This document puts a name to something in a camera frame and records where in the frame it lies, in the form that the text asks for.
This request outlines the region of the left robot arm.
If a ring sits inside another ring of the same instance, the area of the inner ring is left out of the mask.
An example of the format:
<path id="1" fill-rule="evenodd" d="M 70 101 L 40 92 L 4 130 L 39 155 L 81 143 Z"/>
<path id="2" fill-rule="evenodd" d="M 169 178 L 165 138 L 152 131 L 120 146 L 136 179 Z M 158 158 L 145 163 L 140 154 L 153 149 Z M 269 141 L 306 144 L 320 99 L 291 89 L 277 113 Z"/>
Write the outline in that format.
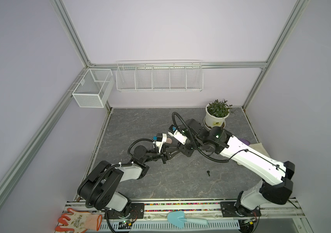
<path id="1" fill-rule="evenodd" d="M 133 142 L 127 152 L 130 161 L 111 164 L 101 161 L 78 187 L 77 194 L 85 200 L 86 208 L 98 211 L 116 211 L 128 215 L 132 201 L 117 192 L 121 182 L 143 178 L 149 166 L 147 162 L 161 160 L 164 164 L 181 152 L 182 143 L 175 144 L 171 138 L 141 138 Z"/>

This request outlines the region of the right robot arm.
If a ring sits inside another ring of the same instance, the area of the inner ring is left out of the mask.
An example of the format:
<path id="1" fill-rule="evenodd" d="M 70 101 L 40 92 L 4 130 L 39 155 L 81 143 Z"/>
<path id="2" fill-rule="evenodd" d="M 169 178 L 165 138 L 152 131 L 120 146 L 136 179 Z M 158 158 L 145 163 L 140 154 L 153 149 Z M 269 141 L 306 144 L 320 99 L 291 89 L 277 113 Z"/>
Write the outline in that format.
<path id="1" fill-rule="evenodd" d="M 233 216 L 258 216 L 259 207 L 265 203 L 286 204 L 293 193 L 292 177 L 295 165 L 290 161 L 276 161 L 250 146 L 222 127 L 207 130 L 194 119 L 184 120 L 177 112 L 171 115 L 173 124 L 168 133 L 185 146 L 187 151 L 198 151 L 216 163 L 231 160 L 260 176 L 254 187 L 241 191 L 226 211 Z"/>

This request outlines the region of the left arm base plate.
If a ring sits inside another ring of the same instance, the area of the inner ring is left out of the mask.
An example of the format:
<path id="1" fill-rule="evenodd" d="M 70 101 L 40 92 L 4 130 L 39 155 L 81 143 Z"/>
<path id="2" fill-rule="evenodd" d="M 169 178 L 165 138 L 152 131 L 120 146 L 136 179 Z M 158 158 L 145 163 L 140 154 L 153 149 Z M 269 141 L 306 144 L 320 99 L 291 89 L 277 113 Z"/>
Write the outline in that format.
<path id="1" fill-rule="evenodd" d="M 109 219 L 143 219 L 145 213 L 144 203 L 131 203 L 123 211 L 110 210 L 107 212 Z"/>

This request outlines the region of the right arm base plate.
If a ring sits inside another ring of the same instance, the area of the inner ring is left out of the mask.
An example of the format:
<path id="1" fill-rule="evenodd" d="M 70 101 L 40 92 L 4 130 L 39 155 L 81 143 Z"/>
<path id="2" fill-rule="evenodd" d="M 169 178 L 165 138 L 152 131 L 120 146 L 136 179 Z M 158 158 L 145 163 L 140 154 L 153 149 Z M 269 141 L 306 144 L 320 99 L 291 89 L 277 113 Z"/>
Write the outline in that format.
<path id="1" fill-rule="evenodd" d="M 261 211 L 258 207 L 253 210 L 249 210 L 243 206 L 236 207 L 236 202 L 227 201 L 221 202 L 221 212 L 223 217 L 260 217 L 262 216 Z"/>

